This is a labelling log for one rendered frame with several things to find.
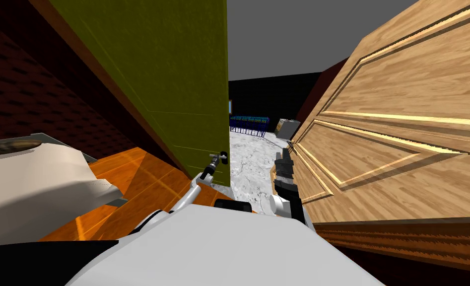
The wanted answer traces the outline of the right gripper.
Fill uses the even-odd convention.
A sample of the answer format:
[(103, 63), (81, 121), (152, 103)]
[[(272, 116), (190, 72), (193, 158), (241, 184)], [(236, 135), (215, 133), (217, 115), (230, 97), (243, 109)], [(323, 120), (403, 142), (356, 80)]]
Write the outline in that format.
[(275, 164), (293, 164), (288, 148), (284, 147), (281, 151), (276, 153)]

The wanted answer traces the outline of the olive green door leaf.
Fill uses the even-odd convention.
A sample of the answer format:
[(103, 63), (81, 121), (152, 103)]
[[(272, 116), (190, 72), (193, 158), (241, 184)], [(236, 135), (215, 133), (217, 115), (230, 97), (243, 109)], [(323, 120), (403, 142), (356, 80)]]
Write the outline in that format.
[(229, 151), (227, 0), (50, 0), (194, 177)]

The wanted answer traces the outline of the light wooden panelled door leaf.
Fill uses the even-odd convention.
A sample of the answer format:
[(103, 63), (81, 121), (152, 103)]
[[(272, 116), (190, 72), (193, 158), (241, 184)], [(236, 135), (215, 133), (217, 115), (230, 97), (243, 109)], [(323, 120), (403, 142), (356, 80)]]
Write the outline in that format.
[(314, 224), (470, 217), (470, 0), (365, 36), (292, 141)]

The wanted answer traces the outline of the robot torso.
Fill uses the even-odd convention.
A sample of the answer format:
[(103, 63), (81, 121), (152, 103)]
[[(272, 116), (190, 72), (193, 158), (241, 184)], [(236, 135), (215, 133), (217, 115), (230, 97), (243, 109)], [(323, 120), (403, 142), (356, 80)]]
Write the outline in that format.
[(66, 286), (384, 286), (305, 224), (201, 205), (152, 217)]

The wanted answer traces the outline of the grey box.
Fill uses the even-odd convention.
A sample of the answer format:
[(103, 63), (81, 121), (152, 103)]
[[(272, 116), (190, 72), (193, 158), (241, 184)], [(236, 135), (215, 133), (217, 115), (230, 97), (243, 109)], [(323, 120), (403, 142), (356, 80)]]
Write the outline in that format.
[(274, 131), (274, 135), (278, 139), (290, 140), (300, 124), (301, 123), (297, 120), (280, 119)]

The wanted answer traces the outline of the pale rounded fixture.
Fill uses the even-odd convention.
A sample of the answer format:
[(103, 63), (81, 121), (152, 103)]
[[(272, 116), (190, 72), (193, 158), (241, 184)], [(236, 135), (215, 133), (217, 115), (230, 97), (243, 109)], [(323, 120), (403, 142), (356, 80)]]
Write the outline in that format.
[(0, 245), (36, 242), (103, 205), (127, 202), (94, 159), (45, 134), (0, 140)]

